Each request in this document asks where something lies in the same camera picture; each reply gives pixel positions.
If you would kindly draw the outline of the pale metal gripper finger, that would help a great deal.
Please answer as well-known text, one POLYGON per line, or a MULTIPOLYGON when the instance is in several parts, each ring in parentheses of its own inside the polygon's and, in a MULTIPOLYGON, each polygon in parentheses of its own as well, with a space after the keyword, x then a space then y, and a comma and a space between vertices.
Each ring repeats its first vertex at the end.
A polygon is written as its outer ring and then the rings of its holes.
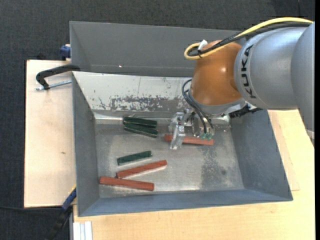
POLYGON ((171 134, 178 134, 179 133, 179 119, 178 115, 174 115, 171 118, 170 124, 168 126, 168 130, 171 134))
POLYGON ((185 127, 183 125, 176 125, 172 130, 172 140, 170 141, 170 149, 179 149, 185 138, 185 127))

